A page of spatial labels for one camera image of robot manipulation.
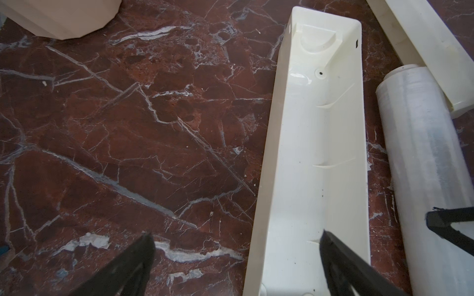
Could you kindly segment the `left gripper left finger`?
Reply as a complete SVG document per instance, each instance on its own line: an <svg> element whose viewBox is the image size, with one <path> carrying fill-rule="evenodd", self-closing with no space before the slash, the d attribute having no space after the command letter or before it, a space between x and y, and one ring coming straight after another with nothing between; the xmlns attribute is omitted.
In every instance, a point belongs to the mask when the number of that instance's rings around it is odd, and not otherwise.
<svg viewBox="0 0 474 296"><path fill-rule="evenodd" d="M152 235L142 235L70 295L143 296L149 281L155 251Z"/></svg>

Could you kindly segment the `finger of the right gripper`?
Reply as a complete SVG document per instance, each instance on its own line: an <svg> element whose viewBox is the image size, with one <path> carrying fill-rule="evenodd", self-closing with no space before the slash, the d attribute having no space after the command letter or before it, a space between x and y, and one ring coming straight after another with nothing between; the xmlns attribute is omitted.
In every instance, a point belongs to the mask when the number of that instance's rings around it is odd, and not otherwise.
<svg viewBox="0 0 474 296"><path fill-rule="evenodd" d="M473 207L434 208L434 211L427 212L425 220L429 230L471 256L474 255L474 240L452 227L453 223L473 222Z"/></svg>

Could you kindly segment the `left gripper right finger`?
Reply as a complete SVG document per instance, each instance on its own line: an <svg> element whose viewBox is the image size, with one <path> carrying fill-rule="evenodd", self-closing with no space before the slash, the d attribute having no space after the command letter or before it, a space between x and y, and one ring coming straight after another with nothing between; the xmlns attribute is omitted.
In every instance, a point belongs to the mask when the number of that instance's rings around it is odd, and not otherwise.
<svg viewBox="0 0 474 296"><path fill-rule="evenodd" d="M324 231L320 257L332 296L404 296L397 288L353 252L333 233Z"/></svg>

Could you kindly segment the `clear plastic wrap roll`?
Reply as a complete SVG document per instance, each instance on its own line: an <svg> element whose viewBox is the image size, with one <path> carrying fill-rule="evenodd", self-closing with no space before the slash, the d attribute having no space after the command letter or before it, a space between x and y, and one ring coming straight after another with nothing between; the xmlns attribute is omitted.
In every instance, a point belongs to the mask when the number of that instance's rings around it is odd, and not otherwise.
<svg viewBox="0 0 474 296"><path fill-rule="evenodd" d="M474 186L444 94L426 67L387 74L376 89L412 292L471 296L474 257L427 226L432 211L472 207Z"/></svg>

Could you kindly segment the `cream dispenser base tray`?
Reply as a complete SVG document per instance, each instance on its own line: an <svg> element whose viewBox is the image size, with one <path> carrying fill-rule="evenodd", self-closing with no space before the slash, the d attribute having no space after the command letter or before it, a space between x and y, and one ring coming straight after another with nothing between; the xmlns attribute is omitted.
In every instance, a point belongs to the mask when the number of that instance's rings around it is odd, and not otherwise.
<svg viewBox="0 0 474 296"><path fill-rule="evenodd" d="M370 261L358 20L296 6L278 54L243 293L326 296L324 231Z"/></svg>

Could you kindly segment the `cream dispenser lid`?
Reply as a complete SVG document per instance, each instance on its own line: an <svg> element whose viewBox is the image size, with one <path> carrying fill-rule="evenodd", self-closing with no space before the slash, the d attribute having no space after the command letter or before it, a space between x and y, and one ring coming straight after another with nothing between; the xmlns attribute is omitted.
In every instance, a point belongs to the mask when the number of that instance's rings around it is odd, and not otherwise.
<svg viewBox="0 0 474 296"><path fill-rule="evenodd" d="M367 0L404 65L426 66L452 118L474 108L474 62L428 1Z"/></svg>

